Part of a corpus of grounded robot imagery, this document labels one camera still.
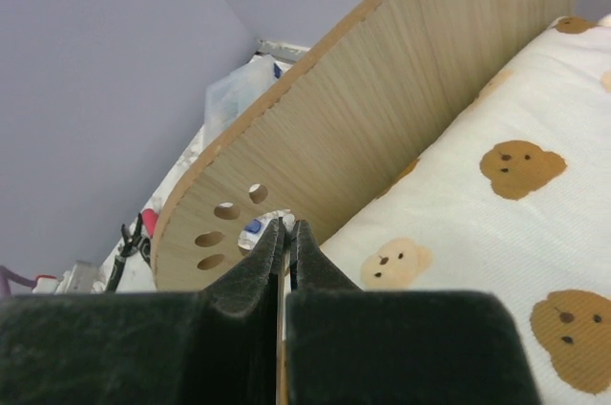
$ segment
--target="clear plastic container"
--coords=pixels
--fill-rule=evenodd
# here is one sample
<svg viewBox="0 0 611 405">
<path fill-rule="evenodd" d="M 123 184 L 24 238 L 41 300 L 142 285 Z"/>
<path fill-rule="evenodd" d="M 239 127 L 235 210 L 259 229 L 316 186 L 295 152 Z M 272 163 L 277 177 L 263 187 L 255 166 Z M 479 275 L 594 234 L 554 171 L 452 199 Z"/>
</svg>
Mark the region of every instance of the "clear plastic container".
<svg viewBox="0 0 611 405">
<path fill-rule="evenodd" d="M 207 147 L 231 123 L 271 87 L 279 72 L 271 55 L 254 59 L 206 89 L 203 147 Z"/>
</svg>

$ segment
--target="round hole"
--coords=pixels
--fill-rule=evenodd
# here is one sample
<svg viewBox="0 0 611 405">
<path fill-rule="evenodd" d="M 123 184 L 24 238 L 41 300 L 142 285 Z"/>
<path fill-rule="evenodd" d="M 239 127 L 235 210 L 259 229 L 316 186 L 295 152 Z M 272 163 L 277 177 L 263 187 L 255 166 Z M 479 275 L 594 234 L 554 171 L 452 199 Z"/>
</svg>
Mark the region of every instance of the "round hole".
<svg viewBox="0 0 611 405">
<path fill-rule="evenodd" d="M 223 260 L 225 260 L 225 256 L 222 254 L 211 255 L 210 257 L 206 257 L 205 259 L 200 260 L 200 262 L 198 263 L 198 269 L 212 269 L 215 266 L 219 266 Z"/>
<path fill-rule="evenodd" d="M 195 244 L 199 247 L 212 247 L 213 245 L 217 245 L 222 241 L 225 237 L 219 231 L 210 231 L 208 233 L 204 233 L 203 235 L 199 235 L 195 239 Z"/>
<path fill-rule="evenodd" d="M 240 217 L 240 208 L 232 202 L 222 202 L 214 208 L 214 215 L 224 221 L 235 221 Z"/>
<path fill-rule="evenodd" d="M 250 196 L 250 200 L 254 204 L 263 203 L 267 198 L 267 188 L 260 183 L 255 183 L 248 190 L 248 195 Z"/>
</svg>

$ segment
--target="wooden headboard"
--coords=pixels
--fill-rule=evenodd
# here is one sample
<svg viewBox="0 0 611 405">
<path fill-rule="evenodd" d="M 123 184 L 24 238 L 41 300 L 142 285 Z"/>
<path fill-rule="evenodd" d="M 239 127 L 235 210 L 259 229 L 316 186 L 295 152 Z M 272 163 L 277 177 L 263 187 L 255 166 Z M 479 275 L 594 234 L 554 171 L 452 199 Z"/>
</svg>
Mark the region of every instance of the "wooden headboard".
<svg viewBox="0 0 611 405">
<path fill-rule="evenodd" d="M 320 243 L 329 238 L 571 9 L 572 0 L 364 0 L 180 180 L 153 240 L 158 289 L 210 285 L 242 258 L 238 236 L 265 212 L 291 209 Z"/>
</svg>

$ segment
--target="pink object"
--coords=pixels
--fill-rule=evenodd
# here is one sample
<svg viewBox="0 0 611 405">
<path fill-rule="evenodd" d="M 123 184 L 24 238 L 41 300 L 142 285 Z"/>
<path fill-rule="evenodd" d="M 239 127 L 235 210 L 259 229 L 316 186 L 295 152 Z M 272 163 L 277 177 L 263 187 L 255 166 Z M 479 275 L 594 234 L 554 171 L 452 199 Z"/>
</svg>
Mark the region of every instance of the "pink object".
<svg viewBox="0 0 611 405">
<path fill-rule="evenodd" d="M 153 238 L 153 233 L 155 232 L 155 225 L 157 224 L 158 218 L 158 213 L 153 209 L 147 208 L 142 211 L 142 223 L 144 224 L 144 228 L 146 228 L 146 231 L 151 238 Z"/>
</svg>

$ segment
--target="purple object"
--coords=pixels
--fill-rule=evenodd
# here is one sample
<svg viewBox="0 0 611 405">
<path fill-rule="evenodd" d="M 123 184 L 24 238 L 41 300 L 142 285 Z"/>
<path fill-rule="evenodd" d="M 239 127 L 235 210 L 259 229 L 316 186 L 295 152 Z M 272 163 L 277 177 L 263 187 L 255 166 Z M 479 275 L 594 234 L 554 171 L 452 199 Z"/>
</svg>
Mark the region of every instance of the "purple object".
<svg viewBox="0 0 611 405">
<path fill-rule="evenodd" d="M 257 233 L 259 233 L 261 231 L 261 227 L 262 226 L 263 225 L 261 224 L 261 222 L 259 222 L 257 219 L 255 219 L 250 224 L 248 224 L 247 226 L 244 227 L 244 231 L 247 231 L 248 233 L 257 234 Z"/>
<path fill-rule="evenodd" d="M 5 266 L 0 265 L 0 298 L 11 296 L 11 284 L 9 281 L 13 281 L 15 284 L 24 286 L 26 288 L 36 287 L 36 282 L 32 279 L 19 276 L 17 273 L 13 273 Z"/>
</svg>

